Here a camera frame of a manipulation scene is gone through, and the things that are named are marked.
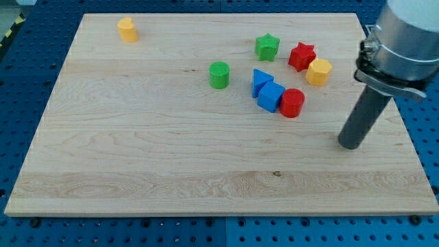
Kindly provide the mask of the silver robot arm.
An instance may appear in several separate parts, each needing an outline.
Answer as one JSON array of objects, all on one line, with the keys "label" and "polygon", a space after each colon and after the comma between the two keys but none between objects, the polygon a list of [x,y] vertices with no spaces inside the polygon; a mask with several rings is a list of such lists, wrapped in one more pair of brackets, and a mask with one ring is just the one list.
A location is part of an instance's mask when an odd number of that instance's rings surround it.
[{"label": "silver robot arm", "polygon": [[438,74],[438,0],[387,0],[360,42],[354,78],[384,96],[423,101]]}]

